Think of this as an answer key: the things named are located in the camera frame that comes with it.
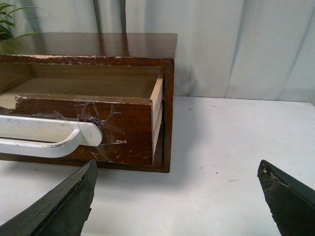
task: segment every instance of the white curtain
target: white curtain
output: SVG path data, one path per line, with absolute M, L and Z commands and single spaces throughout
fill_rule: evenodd
M 315 0 L 9 0 L 15 35 L 177 33 L 175 94 L 315 104 Z

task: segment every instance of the plant leaf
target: plant leaf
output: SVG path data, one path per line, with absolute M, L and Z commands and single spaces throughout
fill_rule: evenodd
M 4 32 L 4 33 L 8 34 L 11 38 L 14 38 L 13 34 L 1 25 L 0 25 L 0 32 Z
M 3 9 L 6 9 L 7 7 L 10 7 L 10 6 L 14 6 L 14 5 L 10 5 L 10 4 L 7 4 L 7 3 L 2 3 L 2 4 L 0 4 L 0 11 L 2 11 Z
M 1 24 L 1 23 L 5 23 L 5 24 L 7 24 L 7 25 L 14 26 L 14 23 L 9 22 L 9 21 L 6 21 L 6 20 L 0 20 L 0 24 Z
M 1 19 L 3 20 L 5 17 L 9 16 L 11 13 L 15 12 L 15 11 L 18 11 L 18 10 L 21 10 L 21 9 L 26 9 L 26 8 L 38 8 L 38 7 L 35 7 L 35 6 L 23 6 L 23 7 L 19 7 L 19 8 L 16 8 L 16 9 L 13 9 L 12 11 L 9 11 L 8 13 L 6 13 Z
M 28 36 L 28 35 L 34 35 L 34 34 L 38 34 L 38 32 L 25 33 L 25 34 L 22 34 L 22 35 L 20 35 L 20 36 L 15 37 L 15 38 L 19 38 L 19 37 L 23 37 L 23 36 Z
M 0 11 L 0 15 L 5 15 L 6 12 L 5 11 Z

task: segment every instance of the wooden top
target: wooden top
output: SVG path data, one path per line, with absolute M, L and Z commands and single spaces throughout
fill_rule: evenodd
M 0 61 L 13 55 L 174 59 L 176 42 L 173 33 L 50 32 L 1 41 Z

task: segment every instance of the drawer front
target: drawer front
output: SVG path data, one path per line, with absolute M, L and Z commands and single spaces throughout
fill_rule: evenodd
M 65 158 L 100 162 L 152 165 L 153 132 L 151 104 L 69 101 L 20 97 L 15 115 L 94 123 L 103 140 L 97 147 L 79 146 Z

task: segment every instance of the light wood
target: light wood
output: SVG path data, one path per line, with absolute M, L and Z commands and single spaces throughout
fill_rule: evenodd
M 78 115 L 77 104 L 86 104 L 91 116 L 108 119 L 110 111 L 115 108 L 111 126 L 123 129 L 126 142 L 119 145 L 105 145 L 105 153 L 112 156 L 111 161 L 103 160 L 101 156 L 91 155 L 92 149 L 79 146 L 69 156 L 50 160 L 27 156 L 0 155 L 1 159 L 51 163 L 60 165 L 84 165 L 88 160 L 96 158 L 97 166 L 101 168 L 138 170 L 150 172 L 169 172 L 172 143 L 172 114 L 174 94 L 174 66 L 177 36 L 166 33 L 42 33 L 18 39 L 0 42 L 0 63 L 21 63 L 32 65 L 34 77 L 59 77 L 57 70 L 73 66 L 68 78 L 81 78 L 81 71 L 87 80 L 93 80 L 101 66 L 106 69 L 128 69 L 129 67 L 157 67 L 165 71 L 163 81 L 163 111 L 162 124 L 157 140 L 154 161 L 152 153 L 152 100 L 137 98 L 115 98 L 88 95 L 64 94 L 21 94 L 18 97 L 17 108 L 10 111 L 0 107 L 3 113 L 25 116 L 46 111 L 59 111 L 67 119 L 82 119 Z M 100 113 L 94 112 L 94 105 Z
M 32 64 L 35 77 L 156 81 L 161 67 Z
M 154 126 L 153 135 L 152 135 L 152 137 L 153 137 L 153 156 L 154 156 L 154 153 L 155 153 L 156 148 L 157 148 L 158 132 L 159 132 L 160 127 L 161 127 L 162 116 L 163 116 L 163 105 L 161 104 L 159 107 L 159 111 L 158 111 L 158 115 L 157 115 L 157 121 L 156 121 L 156 124 Z
M 164 75 L 164 70 L 161 70 L 150 97 L 150 100 L 152 101 L 152 130 L 154 130 L 156 126 L 159 108 L 162 102 Z
M 31 76 L 31 67 L 27 64 L 0 63 L 0 94 L 17 86 Z
M 49 66 L 51 65 L 44 65 L 43 68 L 48 68 Z M 41 70 L 40 73 L 34 72 L 35 76 L 40 75 L 43 77 L 32 77 L 11 90 L 0 94 L 0 106 L 11 109 L 15 108 L 15 96 L 19 94 L 44 95 L 46 98 L 68 98 L 72 100 L 80 100 L 82 98 L 84 99 L 84 97 L 88 98 L 88 100 L 93 100 L 91 97 L 95 97 L 94 100 L 106 101 L 106 98 L 111 98 L 110 102 L 122 102 L 122 98 L 124 98 L 124 102 L 126 103 L 139 103 L 139 101 L 135 99 L 144 99 L 147 100 L 148 103 L 150 99 L 154 104 L 153 111 L 156 121 L 156 104 L 160 104 L 163 84 L 163 75 L 160 73 L 160 68 L 117 66 L 111 68 L 110 66 L 97 66 L 95 68 L 98 68 L 96 71 L 99 74 L 94 74 L 93 79 L 87 79 L 86 76 L 90 76 L 90 69 L 86 70 L 84 73 L 84 71 L 81 70 L 83 67 L 87 68 L 89 66 L 80 67 L 79 71 L 81 75 L 71 74 L 74 73 L 75 70 L 72 70 L 71 67 L 67 67 L 70 69 L 70 72 L 65 72 L 65 75 L 61 78 L 46 77 L 43 70 Z M 109 70 L 110 72 L 109 74 L 102 75 L 101 72 L 103 70 Z M 50 76 L 61 76 L 59 71 L 54 74 L 53 70 L 47 70 L 47 73 Z

